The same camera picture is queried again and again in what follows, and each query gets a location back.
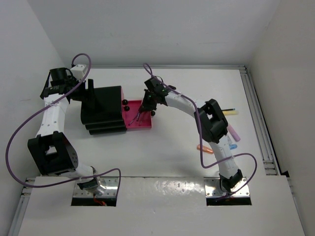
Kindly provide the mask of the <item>black drawer cabinet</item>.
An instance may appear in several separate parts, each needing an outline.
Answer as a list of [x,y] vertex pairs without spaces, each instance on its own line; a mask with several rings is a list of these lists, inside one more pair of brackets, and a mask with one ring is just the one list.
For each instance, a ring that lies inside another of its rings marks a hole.
[[97,110],[92,111],[81,103],[81,123],[90,135],[125,132],[123,119],[124,99],[121,86],[95,88]]

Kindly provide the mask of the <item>pink bottom drawer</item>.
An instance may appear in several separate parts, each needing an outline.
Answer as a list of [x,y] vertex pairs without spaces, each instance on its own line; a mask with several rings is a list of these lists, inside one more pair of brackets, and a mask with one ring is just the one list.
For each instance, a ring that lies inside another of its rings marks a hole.
[[151,129],[152,117],[150,112],[139,113],[142,100],[128,100],[123,105],[123,119],[127,130]]

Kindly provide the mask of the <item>orange highlighter near arm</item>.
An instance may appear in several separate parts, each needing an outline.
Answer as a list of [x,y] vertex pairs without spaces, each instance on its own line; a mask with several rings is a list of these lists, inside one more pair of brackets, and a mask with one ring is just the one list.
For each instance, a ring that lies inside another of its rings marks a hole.
[[207,153],[207,154],[213,154],[214,153],[212,149],[210,149],[209,147],[206,147],[206,146],[198,145],[197,149],[202,150],[204,153]]

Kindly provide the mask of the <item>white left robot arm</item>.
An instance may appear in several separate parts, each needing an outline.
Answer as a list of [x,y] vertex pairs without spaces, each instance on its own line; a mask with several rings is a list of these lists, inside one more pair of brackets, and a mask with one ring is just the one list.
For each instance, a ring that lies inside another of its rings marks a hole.
[[96,169],[78,160],[77,152],[64,134],[65,114],[71,100],[84,98],[85,84],[71,95],[63,97],[87,74],[87,65],[71,69],[51,69],[40,95],[46,110],[35,138],[28,140],[28,149],[43,176],[82,178],[77,182],[81,190],[100,195],[106,189],[96,176]]

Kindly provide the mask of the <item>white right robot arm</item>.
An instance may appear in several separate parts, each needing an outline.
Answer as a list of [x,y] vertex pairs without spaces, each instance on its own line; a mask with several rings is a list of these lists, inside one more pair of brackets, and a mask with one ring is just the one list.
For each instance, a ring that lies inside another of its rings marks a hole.
[[232,192],[243,178],[242,172],[234,161],[227,138],[228,122],[214,99],[209,101],[193,100],[173,87],[165,85],[156,77],[144,82],[145,95],[139,112],[153,111],[157,104],[176,108],[195,119],[201,140],[207,142],[214,152],[219,166],[220,182],[223,189]]

